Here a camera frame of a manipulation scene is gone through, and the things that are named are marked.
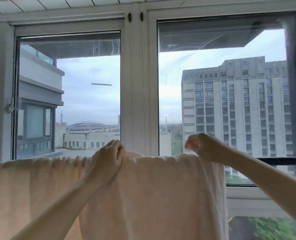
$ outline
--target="person's left hand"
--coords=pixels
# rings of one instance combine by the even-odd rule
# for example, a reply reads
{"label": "person's left hand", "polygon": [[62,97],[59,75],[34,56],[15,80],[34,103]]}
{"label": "person's left hand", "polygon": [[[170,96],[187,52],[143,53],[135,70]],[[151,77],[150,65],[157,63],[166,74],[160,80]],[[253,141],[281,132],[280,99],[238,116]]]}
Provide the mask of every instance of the person's left hand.
{"label": "person's left hand", "polygon": [[100,186],[108,183],[119,171],[124,151],[119,140],[107,143],[96,153],[96,161],[86,175],[86,181],[90,184],[99,182]]}

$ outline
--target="window latch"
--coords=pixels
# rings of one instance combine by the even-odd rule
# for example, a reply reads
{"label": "window latch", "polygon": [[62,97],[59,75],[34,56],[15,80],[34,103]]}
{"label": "window latch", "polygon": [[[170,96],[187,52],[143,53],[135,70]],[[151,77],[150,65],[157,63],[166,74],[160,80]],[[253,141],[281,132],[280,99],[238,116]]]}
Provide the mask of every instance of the window latch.
{"label": "window latch", "polygon": [[9,114],[13,113],[16,110],[18,109],[14,106],[14,98],[11,98],[11,102],[6,106],[6,112]]}

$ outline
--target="person's right arm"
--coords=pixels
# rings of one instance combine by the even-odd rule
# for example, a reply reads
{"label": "person's right arm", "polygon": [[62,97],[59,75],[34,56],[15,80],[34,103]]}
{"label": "person's right arm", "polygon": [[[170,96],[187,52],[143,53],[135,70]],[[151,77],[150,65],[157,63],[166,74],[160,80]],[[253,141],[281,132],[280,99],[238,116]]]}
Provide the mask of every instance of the person's right arm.
{"label": "person's right arm", "polygon": [[234,150],[206,134],[190,136],[185,148],[193,150],[209,161],[221,163],[239,171],[296,220],[295,177],[246,153]]}

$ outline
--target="forearm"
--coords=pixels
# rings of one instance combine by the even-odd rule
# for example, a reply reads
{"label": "forearm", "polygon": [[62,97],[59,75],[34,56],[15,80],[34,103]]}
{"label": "forearm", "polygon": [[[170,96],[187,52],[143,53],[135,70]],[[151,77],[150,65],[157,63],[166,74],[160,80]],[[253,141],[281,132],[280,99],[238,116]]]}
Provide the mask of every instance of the forearm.
{"label": "forearm", "polygon": [[296,178],[245,153],[231,150],[226,165],[253,181],[296,220]]}
{"label": "forearm", "polygon": [[78,214],[100,185],[88,184],[85,179],[73,187],[42,215],[30,222],[11,240],[62,240]]}

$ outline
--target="tall building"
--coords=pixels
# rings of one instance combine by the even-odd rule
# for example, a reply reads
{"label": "tall building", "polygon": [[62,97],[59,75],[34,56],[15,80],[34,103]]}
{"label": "tall building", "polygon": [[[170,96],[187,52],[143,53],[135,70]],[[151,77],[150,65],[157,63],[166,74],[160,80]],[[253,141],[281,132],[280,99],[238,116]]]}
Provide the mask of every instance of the tall building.
{"label": "tall building", "polygon": [[183,143],[205,132],[254,157],[292,155],[287,62],[261,56],[184,70],[182,123]]}

